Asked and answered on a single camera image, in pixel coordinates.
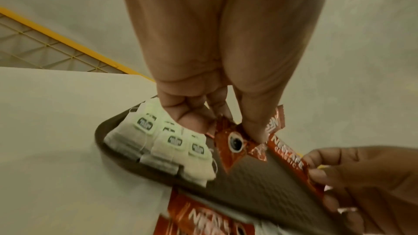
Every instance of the white table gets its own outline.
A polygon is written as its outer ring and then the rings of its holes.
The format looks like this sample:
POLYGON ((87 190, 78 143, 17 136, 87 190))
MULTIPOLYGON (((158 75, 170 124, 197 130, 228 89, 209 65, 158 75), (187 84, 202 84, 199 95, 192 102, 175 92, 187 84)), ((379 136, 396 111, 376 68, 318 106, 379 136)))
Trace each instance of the white table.
MULTIPOLYGON (((297 151, 416 146, 417 77, 400 73, 372 94, 323 95, 326 87, 297 76, 283 97, 282 133, 297 151)), ((93 137, 102 121, 154 95, 155 84, 140 76, 0 67, 0 233, 151 235, 170 188, 102 160, 93 137)))

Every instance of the yellow frame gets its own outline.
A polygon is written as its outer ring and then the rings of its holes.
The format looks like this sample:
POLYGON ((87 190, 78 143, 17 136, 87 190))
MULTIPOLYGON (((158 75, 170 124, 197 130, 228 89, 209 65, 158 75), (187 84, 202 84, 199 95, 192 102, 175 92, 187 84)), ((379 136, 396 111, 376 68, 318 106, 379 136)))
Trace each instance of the yellow frame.
POLYGON ((57 40, 61 43, 64 43, 65 45, 68 45, 71 48, 74 48, 74 49, 76 49, 76 50, 78 50, 78 51, 80 51, 84 54, 87 54, 88 56, 91 56, 91 57, 93 57, 93 58, 95 58, 95 59, 97 59, 97 60, 99 60, 99 61, 101 61, 105 64, 108 64, 108 65, 110 65, 110 66, 112 66, 112 67, 114 67, 114 68, 116 68, 116 69, 118 69, 118 70, 120 70, 120 71, 122 71, 126 74, 140 75, 140 76, 154 82, 154 80, 152 80, 151 78, 149 78, 149 77, 147 77, 143 74, 140 74, 137 71, 134 71, 131 68, 128 68, 128 67, 126 67, 126 66, 124 66, 120 63, 117 63, 117 62, 115 62, 115 61, 113 61, 113 60, 111 60, 111 59, 93 51, 93 50, 90 50, 90 49, 88 49, 88 48, 86 48, 86 47, 84 47, 84 46, 66 38, 66 37, 63 37, 63 36, 53 32, 53 31, 39 25, 39 24, 36 24, 36 23, 34 23, 30 20, 27 20, 24 17, 14 13, 14 12, 4 8, 4 7, 0 7, 0 14, 3 14, 4 16, 7 16, 7 17, 9 17, 9 18, 11 18, 11 19, 13 19, 17 22, 20 22, 23 25, 28 26, 29 28, 32 28, 36 31, 39 31, 40 33, 45 34, 48 37, 51 37, 51 38, 53 38, 53 39, 55 39, 55 40, 57 40))

